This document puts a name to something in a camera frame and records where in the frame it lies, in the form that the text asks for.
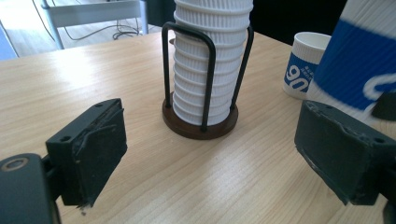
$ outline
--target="blue and white cup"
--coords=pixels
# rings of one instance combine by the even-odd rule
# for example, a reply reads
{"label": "blue and white cup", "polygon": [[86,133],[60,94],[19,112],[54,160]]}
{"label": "blue and white cup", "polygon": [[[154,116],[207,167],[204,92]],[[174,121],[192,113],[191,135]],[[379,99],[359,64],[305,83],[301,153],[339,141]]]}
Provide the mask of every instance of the blue and white cup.
{"label": "blue and white cup", "polygon": [[309,84],[330,39],[329,35],[311,32],[301,32],[294,36],[284,77],[285,93],[298,99],[305,99]]}
{"label": "blue and white cup", "polygon": [[383,92],[396,91],[396,1],[348,0],[307,99],[366,124]]}

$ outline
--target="black device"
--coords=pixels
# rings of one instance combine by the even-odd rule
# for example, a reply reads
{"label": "black device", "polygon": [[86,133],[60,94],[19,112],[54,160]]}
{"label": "black device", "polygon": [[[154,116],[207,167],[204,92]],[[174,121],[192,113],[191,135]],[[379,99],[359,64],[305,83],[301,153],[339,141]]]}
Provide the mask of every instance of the black device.
{"label": "black device", "polygon": [[47,142],[0,161],[0,222],[61,223],[55,200],[93,206],[127,150],[121,99],[93,105]]}
{"label": "black device", "polygon": [[[396,120],[395,100],[395,93],[384,93],[372,114]],[[394,139],[335,107],[303,101],[294,142],[344,204],[373,205],[381,193],[389,200],[384,223],[396,223]]]}

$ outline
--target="wooden table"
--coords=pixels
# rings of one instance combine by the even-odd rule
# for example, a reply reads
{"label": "wooden table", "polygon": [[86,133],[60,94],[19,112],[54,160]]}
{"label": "wooden table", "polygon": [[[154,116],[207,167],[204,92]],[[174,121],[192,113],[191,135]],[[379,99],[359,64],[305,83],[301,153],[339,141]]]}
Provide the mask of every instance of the wooden table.
{"label": "wooden table", "polygon": [[382,223],[382,196],[344,206],[295,149],[301,101],[282,91],[290,50],[255,35],[236,127],[210,141],[163,122],[160,34],[1,62],[0,160],[46,155],[63,126],[120,97],[129,149],[85,216],[58,200],[64,223]]}

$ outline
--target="black wire cup holder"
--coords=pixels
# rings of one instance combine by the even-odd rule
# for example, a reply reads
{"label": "black wire cup holder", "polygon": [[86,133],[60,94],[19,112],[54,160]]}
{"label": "black wire cup holder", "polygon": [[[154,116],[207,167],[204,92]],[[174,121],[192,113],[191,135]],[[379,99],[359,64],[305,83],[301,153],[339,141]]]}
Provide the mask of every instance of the black wire cup holder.
{"label": "black wire cup holder", "polygon": [[[204,43],[206,43],[209,49],[209,64],[207,67],[204,112],[203,112],[201,126],[192,125],[180,119],[176,115],[172,107],[173,93],[170,92],[170,84],[169,84],[169,50],[168,50],[169,30],[173,30],[183,35],[189,35],[191,37],[198,38],[204,41]],[[248,56],[250,54],[250,50],[254,38],[253,28],[251,26],[247,28],[247,43],[246,43],[242,63],[239,69],[238,79],[236,81],[235,89],[233,91],[233,99],[230,105],[230,114],[221,123],[210,126],[207,125],[207,120],[209,116],[210,98],[211,98],[212,86],[213,86],[213,76],[215,73],[215,65],[216,65],[216,48],[213,41],[210,39],[209,36],[205,35],[200,31],[196,31],[189,27],[181,26],[170,21],[163,26],[162,35],[163,35],[163,76],[164,76],[164,85],[165,85],[165,100],[163,101],[163,120],[165,121],[166,125],[175,133],[178,133],[184,137],[199,139],[199,140],[214,139],[229,133],[235,127],[236,121],[238,120],[238,107],[236,106],[236,99],[238,97],[238,93],[242,84],[242,79],[244,78],[245,70],[248,65]]]}

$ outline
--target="chair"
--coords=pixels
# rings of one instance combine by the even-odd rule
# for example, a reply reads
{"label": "chair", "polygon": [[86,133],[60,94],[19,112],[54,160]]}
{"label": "chair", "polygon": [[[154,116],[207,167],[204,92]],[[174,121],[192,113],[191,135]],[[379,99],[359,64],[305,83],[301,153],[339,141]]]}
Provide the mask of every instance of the chair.
{"label": "chair", "polygon": [[59,27],[82,25],[102,21],[117,21],[140,17],[143,35],[149,33],[147,20],[147,0],[105,2],[96,4],[50,7],[47,0],[41,0],[49,28],[58,49],[64,49]]}

